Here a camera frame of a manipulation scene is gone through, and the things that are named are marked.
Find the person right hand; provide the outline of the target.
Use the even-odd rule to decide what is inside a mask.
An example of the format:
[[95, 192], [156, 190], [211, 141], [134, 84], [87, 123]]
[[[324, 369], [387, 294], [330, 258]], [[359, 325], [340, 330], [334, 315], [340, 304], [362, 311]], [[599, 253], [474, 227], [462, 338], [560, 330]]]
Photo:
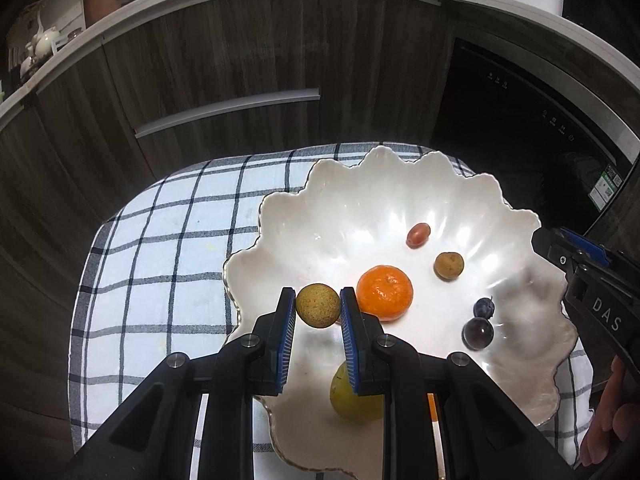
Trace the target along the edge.
[[611, 363], [611, 372], [580, 446], [579, 463], [582, 466], [602, 463], [610, 452], [611, 437], [625, 441], [639, 421], [639, 405], [623, 404], [626, 366], [618, 356]]

